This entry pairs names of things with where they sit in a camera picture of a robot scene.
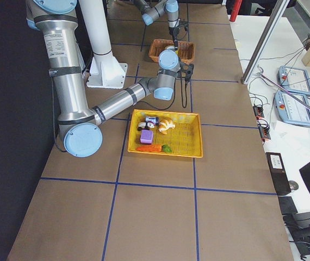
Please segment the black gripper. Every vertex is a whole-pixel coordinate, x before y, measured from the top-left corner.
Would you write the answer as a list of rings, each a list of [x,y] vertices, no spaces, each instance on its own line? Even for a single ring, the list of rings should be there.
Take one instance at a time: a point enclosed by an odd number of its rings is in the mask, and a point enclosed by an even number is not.
[[[170,27],[170,35],[172,36],[173,46],[175,53],[178,53],[178,34],[179,34],[179,27]]]

